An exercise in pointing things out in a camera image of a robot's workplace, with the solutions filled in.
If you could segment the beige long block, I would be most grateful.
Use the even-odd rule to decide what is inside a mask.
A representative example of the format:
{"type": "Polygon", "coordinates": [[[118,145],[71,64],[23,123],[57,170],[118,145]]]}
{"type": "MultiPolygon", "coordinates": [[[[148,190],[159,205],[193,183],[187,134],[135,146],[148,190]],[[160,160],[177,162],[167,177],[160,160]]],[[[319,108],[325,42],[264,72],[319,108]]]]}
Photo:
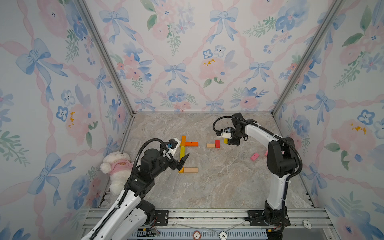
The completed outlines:
{"type": "Polygon", "coordinates": [[[198,172],[199,172],[199,168],[197,167],[187,167],[183,169],[183,173],[192,174],[192,173],[198,173],[198,172]]]}

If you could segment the lime yellow long block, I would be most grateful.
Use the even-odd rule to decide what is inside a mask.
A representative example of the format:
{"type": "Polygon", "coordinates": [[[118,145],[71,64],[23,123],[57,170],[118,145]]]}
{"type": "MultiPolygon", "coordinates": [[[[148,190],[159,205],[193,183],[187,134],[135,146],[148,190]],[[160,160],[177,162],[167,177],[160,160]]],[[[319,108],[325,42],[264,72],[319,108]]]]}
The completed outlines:
{"type": "Polygon", "coordinates": [[[186,155],[186,150],[184,146],[181,146],[180,149],[180,160],[186,155]]]}

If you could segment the red-orange long block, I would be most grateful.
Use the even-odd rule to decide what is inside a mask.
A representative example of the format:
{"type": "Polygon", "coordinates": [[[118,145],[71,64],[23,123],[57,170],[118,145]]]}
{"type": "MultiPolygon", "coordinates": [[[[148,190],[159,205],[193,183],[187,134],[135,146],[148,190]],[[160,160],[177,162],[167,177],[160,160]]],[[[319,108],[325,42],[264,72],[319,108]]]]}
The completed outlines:
{"type": "Polygon", "coordinates": [[[198,147],[198,142],[185,142],[185,147],[198,147]]]}

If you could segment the red long block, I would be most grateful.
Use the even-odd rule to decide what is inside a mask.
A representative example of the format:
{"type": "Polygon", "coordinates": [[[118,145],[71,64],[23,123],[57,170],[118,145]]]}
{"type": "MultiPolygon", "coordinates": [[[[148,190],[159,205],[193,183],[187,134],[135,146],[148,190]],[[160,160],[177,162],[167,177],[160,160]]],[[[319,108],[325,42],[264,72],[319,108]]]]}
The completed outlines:
{"type": "Polygon", "coordinates": [[[220,140],[215,140],[215,148],[219,149],[221,147],[220,140]]]}

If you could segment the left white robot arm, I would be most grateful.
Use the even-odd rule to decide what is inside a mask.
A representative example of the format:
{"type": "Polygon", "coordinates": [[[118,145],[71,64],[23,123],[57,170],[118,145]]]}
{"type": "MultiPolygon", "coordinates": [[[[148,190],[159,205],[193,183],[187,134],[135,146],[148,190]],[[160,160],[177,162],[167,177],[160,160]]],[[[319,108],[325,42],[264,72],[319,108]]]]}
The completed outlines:
{"type": "Polygon", "coordinates": [[[143,225],[154,223],[156,208],[144,198],[159,174],[167,168],[180,171],[184,167],[188,156],[180,160],[174,157],[181,143],[178,139],[146,141],[135,157],[133,170],[118,199],[83,239],[127,240],[143,225]]]}

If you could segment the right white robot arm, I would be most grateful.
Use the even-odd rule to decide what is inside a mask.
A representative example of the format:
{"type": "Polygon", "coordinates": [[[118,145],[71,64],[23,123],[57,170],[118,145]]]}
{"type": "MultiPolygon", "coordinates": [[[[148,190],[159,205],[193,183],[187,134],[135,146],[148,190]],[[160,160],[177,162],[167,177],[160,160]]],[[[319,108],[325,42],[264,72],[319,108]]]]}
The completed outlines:
{"type": "Polygon", "coordinates": [[[275,226],[274,232],[282,232],[286,226],[286,201],[290,180],[303,169],[302,158],[292,138],[283,138],[271,132],[253,119],[246,120],[241,113],[219,117],[213,122],[218,137],[228,140],[229,145],[238,146],[241,139],[253,138],[267,148],[267,168],[272,174],[270,192],[265,201],[263,215],[249,217],[249,222],[262,220],[275,226]]]}

